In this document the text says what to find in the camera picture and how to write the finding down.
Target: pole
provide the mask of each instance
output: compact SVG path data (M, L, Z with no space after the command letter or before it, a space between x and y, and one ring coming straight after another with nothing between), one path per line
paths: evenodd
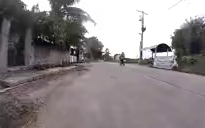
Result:
M141 34L141 42L140 42L140 59L142 60L143 58L143 30L144 30L144 12L142 11L142 34Z
M138 11L140 13L142 13L142 18L140 19L140 21L142 22L142 28L141 28L141 41L140 41L140 60L142 60L143 58L143 36L144 36L144 32L146 30L146 28L144 27L144 15L148 15L147 13L145 13L144 11Z

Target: curb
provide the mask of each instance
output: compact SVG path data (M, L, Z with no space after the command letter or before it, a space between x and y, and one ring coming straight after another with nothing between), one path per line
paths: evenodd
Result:
M35 82L37 80L45 79L49 76L69 72L69 71L75 70L76 68L78 68L78 66L67 67L63 70L59 70L59 71L55 71L55 72L51 72L51 73L46 73L46 74L40 74L39 76L34 76L32 78L29 78L29 79L21 80L19 82L14 83L14 84L10 84L10 83L1 81L0 83L3 84L3 85L0 85L0 86L4 87L4 88L0 89L0 93L4 93L6 91L15 89L15 88L23 86L23 85L26 85L27 83L31 83L31 82Z

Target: dirt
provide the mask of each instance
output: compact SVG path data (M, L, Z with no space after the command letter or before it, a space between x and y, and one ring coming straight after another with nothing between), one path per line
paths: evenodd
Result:
M44 106L47 97L58 83L67 79L67 85L83 68L71 73L57 74L50 78L18 86L13 90L0 94L0 126L1 128L26 128L33 125L36 115Z

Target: power line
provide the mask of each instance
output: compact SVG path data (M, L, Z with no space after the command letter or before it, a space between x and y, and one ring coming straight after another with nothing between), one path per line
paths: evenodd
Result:
M178 1L176 4L172 5L168 10L170 10L171 8L175 7L176 5L178 5L179 3L183 2L183 0Z

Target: utility pole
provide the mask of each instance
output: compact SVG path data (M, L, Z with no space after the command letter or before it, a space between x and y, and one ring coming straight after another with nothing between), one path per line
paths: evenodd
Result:
M139 21L142 22L142 28L141 28L141 33L139 33L141 35L141 42L140 42L140 60L143 57L143 33L146 31L146 27L144 27L144 15L148 15L147 13L145 13L144 11L138 11L141 13L141 18Z

